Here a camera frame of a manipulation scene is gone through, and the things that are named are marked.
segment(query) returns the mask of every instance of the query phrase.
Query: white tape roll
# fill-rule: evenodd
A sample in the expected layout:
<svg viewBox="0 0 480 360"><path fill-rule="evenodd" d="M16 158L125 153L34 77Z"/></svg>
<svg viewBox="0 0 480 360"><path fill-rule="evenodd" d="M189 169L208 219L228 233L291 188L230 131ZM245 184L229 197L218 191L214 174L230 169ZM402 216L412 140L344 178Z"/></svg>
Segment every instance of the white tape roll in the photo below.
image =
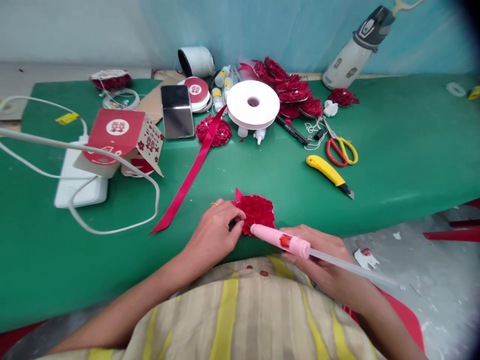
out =
<svg viewBox="0 0 480 360"><path fill-rule="evenodd" d="M204 46L181 47L178 50L178 60L187 78L206 78L215 74L214 58Z"/></svg>
<svg viewBox="0 0 480 360"><path fill-rule="evenodd" d="M230 119L248 130L270 126L280 110L280 100L275 91L255 80L234 85L228 93L226 104Z"/></svg>

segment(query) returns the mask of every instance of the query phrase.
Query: white ribbon spool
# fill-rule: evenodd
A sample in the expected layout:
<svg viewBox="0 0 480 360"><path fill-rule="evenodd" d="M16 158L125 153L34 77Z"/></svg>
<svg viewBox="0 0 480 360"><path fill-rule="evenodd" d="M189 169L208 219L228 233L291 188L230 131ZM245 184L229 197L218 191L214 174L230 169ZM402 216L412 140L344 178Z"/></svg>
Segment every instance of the white ribbon spool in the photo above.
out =
<svg viewBox="0 0 480 360"><path fill-rule="evenodd" d="M226 100L228 115L239 127L260 130L269 127L280 110L280 100L267 84L247 80L235 84Z"/></svg>

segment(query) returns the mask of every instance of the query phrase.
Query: scissors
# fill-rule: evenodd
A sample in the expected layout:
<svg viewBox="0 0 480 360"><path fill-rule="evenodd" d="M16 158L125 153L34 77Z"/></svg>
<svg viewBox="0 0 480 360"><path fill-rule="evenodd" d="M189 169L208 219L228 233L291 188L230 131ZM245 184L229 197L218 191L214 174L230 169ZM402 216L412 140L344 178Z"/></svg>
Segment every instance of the scissors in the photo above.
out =
<svg viewBox="0 0 480 360"><path fill-rule="evenodd" d="M338 137L337 134L335 134L335 131L333 131L330 127L325 117L323 118L323 123L325 124L328 135L330 135L330 139L328 139L326 143L326 155L328 156L330 161L339 167L356 164L359 161L359 154L357 153L357 150L354 148L354 146L349 141L345 140L343 137ZM337 144L335 144L335 139L340 144L340 148L337 146ZM350 149L351 153L353 154L353 160L349 159L347 150L345 149L345 145ZM331 153L331 147L333 147L338 156L340 156L342 162L338 162L334 159Z"/></svg>

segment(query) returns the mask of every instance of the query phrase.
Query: charging cable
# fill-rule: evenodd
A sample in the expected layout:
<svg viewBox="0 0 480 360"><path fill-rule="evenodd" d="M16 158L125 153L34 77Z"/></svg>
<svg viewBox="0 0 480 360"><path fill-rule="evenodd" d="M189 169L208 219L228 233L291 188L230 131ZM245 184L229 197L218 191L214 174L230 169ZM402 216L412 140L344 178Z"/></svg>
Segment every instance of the charging cable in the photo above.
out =
<svg viewBox="0 0 480 360"><path fill-rule="evenodd" d="M16 100L16 99L27 99L27 100L38 101L40 103L45 103L45 104L53 105L53 106L55 106L57 108L60 108L60 109L64 109L71 114L76 114L76 112L74 112L74 111L72 111L72 110L70 110L70 109L68 109L64 106L58 105L54 102L42 100L42 99L39 99L39 98L36 98L36 97L29 97L29 96L11 96L11 97L8 97L8 98L4 99L0 103L0 113L2 112L3 108L5 106L7 106L7 104L10 101ZM81 136L80 138L87 137L88 136L87 123L81 117L79 117L79 118L80 118L80 120L82 121L82 124L83 124L83 136ZM57 148L74 149L74 150L80 150L80 151L87 151L87 152L102 154L102 155L105 155L109 158L117 160L119 163L125 165L127 168L129 168L130 170L132 170L136 174L140 175L140 177L143 177L143 178L147 179L149 182L151 182L153 184L153 186L155 187L155 209L154 209L155 211L154 211L154 214L153 214L152 217L150 217L149 219L147 219L145 221L139 222L137 224L126 226L126 227L119 228L119 229L116 229L116 230L98 231L98 230L95 230L95 229L91 228L90 226L88 226L85 223L85 221L80 217L79 213L77 212L77 210L75 209L75 206L74 206L75 196L84 187L86 187L93 180L98 178L98 176L82 178L82 179L88 179L88 180L85 184L80 186L73 193L73 195L70 197L70 199L68 200L68 209L70 210L70 213L73 216L73 218L76 220L76 222L82 228L84 228L85 230L87 230L88 232L90 232L92 234L95 234L95 235L110 235L110 234L120 233L120 232L123 232L125 230L130 230L130 229L139 227L141 225L147 224L150 221L152 221L153 219L155 219L157 217L157 215L159 214L160 188L159 188L159 185L157 184L157 182L155 180L153 180L150 176L148 176L147 174L145 174L144 172L140 171L138 168L133 166L130 162L128 162L127 160L125 160L124 158L122 158L118 155L115 155L114 153L111 153L111 152L108 152L108 151L105 151L105 150L102 150L102 149L98 149L96 147L85 146L85 145L74 144L74 143L68 143L68 142L63 142L63 141L57 141L57 140L49 139L49 138L46 138L46 137L25 134L25 133L22 133L22 132L17 132L17 131L2 129L2 128L0 128L0 135L5 136L5 137L9 137L9 138L12 138L12 139L17 139L17 140L30 142L30 143L43 144L43 145L49 145L49 146L53 146L53 147L57 147ZM32 170L36 171L37 173L39 173L41 175L44 175L44 176L47 176L47 177L50 177L50 178L55 178L55 179L68 179L68 180L78 179L78 178L71 178L71 177L64 177L64 176L48 174L48 173L40 170L38 167L34 166L33 164L31 164L30 162L28 162L27 160L25 160L24 158L22 158L18 154L14 153L12 150L10 150L8 147L6 147L1 142L0 142L0 149L4 150L7 154L9 154L10 156L19 160L20 162L22 162L23 164L25 164L26 166L28 166L29 168L31 168Z"/></svg>

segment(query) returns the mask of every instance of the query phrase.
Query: glue bottle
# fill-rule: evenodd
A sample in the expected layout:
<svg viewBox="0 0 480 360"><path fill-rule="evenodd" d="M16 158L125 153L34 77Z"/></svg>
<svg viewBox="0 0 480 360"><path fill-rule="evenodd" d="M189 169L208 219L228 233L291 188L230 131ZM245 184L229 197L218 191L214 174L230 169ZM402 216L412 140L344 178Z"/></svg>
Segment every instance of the glue bottle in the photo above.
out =
<svg viewBox="0 0 480 360"><path fill-rule="evenodd" d="M229 76L225 79L225 85L223 86L223 102L227 103L227 96L232 88L232 78Z"/></svg>
<svg viewBox="0 0 480 360"><path fill-rule="evenodd" d="M224 66L221 68L220 72L215 78L215 85L217 85L219 88L223 88L224 83L225 83L225 78L230 75L230 65L229 66Z"/></svg>
<svg viewBox="0 0 480 360"><path fill-rule="evenodd" d="M214 87L211 91L211 97L213 98L213 107L218 113L224 107L224 101L222 100L222 92L218 87Z"/></svg>

